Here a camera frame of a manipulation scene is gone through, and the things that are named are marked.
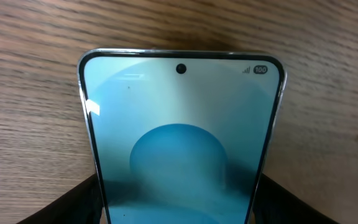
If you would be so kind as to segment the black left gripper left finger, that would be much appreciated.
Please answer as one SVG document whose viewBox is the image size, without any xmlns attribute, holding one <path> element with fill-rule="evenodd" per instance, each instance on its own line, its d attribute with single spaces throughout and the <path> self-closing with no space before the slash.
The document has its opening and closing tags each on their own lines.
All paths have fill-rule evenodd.
<svg viewBox="0 0 358 224">
<path fill-rule="evenodd" d="M 99 224 L 102 209 L 98 177 L 93 174 L 17 224 Z"/>
</svg>

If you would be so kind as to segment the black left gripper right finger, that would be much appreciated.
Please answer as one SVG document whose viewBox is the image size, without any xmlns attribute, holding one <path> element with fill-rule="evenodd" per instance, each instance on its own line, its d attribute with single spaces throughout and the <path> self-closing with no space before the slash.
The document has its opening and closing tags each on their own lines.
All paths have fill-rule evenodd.
<svg viewBox="0 0 358 224">
<path fill-rule="evenodd" d="M 260 177 L 252 211 L 255 224 L 337 224 L 266 175 Z"/>
</svg>

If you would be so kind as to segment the Galaxy S25 smartphone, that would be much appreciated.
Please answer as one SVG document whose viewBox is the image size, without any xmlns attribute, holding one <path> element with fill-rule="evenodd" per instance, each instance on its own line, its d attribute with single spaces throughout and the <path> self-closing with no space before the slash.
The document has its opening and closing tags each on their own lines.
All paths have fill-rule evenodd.
<svg viewBox="0 0 358 224">
<path fill-rule="evenodd" d="M 269 54 L 109 49 L 77 65 L 108 223 L 247 223 L 287 73 Z"/>
</svg>

